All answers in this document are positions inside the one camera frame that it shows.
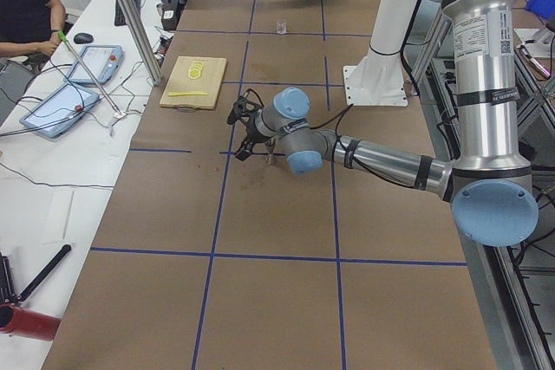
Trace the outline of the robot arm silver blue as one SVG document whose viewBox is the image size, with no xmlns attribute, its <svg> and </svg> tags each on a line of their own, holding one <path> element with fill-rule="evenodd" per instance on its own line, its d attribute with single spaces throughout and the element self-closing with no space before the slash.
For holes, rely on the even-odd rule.
<svg viewBox="0 0 555 370">
<path fill-rule="evenodd" d="M 407 153 L 338 132 L 335 116 L 313 127 L 306 117 L 310 99 L 286 88 L 269 104 L 241 94 L 228 123 L 246 135 L 235 155 L 251 156 L 262 144 L 280 145 L 295 174 L 312 172 L 324 161 L 370 173 L 402 188 L 428 191 L 451 205 L 459 232 L 486 246 L 523 242 L 536 229 L 539 207 L 532 194 L 530 161 L 519 151 L 513 13 L 517 0 L 439 0 L 454 42 L 453 96 L 427 114 L 429 132 L 447 146 L 447 129 L 457 132 L 457 148 L 447 160 Z M 343 68 L 350 106 L 405 106 L 400 76 L 417 82 L 404 49 L 421 0 L 382 0 L 368 53 Z"/>
</svg>

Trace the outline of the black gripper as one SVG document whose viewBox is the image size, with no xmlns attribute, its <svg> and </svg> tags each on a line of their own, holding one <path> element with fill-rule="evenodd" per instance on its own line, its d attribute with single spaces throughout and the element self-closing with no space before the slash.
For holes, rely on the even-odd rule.
<svg viewBox="0 0 555 370">
<path fill-rule="evenodd" d="M 265 136 L 259 132 L 252 120 L 245 122 L 245 138 L 234 153 L 236 159 L 246 160 L 252 155 L 252 145 L 265 143 Z"/>
</svg>

